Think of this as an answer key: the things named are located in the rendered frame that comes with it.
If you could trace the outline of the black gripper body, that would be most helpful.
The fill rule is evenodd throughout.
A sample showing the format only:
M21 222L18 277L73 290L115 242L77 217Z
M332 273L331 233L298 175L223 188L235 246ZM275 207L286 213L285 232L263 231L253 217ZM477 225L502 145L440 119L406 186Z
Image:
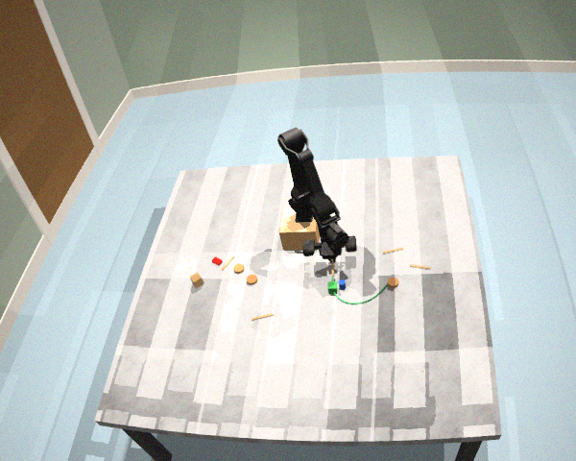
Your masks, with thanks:
M322 241L329 241L326 236L320 235L320 238L321 238L321 243L322 243ZM314 244L314 243L315 243L315 240L304 240L303 241L302 250L303 250L304 256L313 256L315 254L314 250L318 250L318 249L319 249L319 252L321 254L322 244L321 243ZM357 249L356 249L356 237L354 235L349 237L349 241L345 247L346 247L346 251L348 253L352 253L352 252L357 251ZM343 247L343 248L345 248L345 247Z

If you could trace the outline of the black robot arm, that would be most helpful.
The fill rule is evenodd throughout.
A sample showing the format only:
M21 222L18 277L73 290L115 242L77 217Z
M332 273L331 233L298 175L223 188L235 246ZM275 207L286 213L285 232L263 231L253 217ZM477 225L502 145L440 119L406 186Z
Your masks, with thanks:
M334 260L342 255L342 248L349 241L349 235L338 225L342 220L340 211L324 188L314 163L314 155L309 148L309 139L302 129L293 128L281 133L278 144L288 157L294 186L291 190L289 206L296 212L295 222L318 224L320 235L329 241L322 241L323 259ZM306 144L306 150L303 148ZM331 216L335 213L336 215Z

